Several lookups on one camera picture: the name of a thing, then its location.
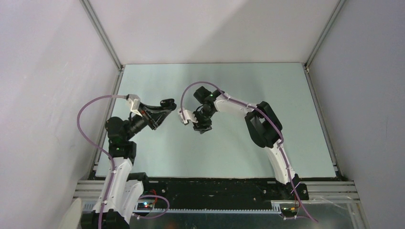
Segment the black earbud charging case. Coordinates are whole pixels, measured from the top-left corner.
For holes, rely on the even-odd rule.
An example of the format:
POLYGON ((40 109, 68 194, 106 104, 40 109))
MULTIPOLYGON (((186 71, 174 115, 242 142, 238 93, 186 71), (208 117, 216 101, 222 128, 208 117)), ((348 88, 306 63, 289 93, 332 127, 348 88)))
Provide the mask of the black earbud charging case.
POLYGON ((173 98, 161 100, 160 105, 164 109, 174 110, 176 109, 177 105, 173 98))

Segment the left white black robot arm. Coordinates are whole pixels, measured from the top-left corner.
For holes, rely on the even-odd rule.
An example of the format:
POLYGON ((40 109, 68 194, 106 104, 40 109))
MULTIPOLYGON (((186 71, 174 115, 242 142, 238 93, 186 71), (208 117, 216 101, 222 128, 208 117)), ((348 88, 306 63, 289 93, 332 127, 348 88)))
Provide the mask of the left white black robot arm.
POLYGON ((177 105, 171 98, 162 100, 159 106, 146 105, 138 99, 129 104, 127 120, 113 116, 105 123, 111 167, 98 201, 81 218, 83 229, 128 229, 138 199, 150 195, 151 186, 145 173, 129 179, 137 150, 131 139, 145 127, 157 129, 177 105))

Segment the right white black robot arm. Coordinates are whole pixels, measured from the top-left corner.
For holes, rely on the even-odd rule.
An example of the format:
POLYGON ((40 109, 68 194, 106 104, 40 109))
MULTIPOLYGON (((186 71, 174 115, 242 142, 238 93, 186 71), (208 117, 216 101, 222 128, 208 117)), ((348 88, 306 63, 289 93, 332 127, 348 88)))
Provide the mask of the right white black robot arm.
POLYGON ((193 96, 201 104, 187 118, 193 122, 195 131, 203 134, 212 130, 211 118, 215 113, 230 113, 243 118, 252 141, 267 151, 276 181, 280 183, 277 187, 279 196, 291 199, 296 195, 301 181, 284 150, 282 124, 267 102, 250 104, 236 100, 220 90, 210 92, 203 86, 198 88, 193 96))

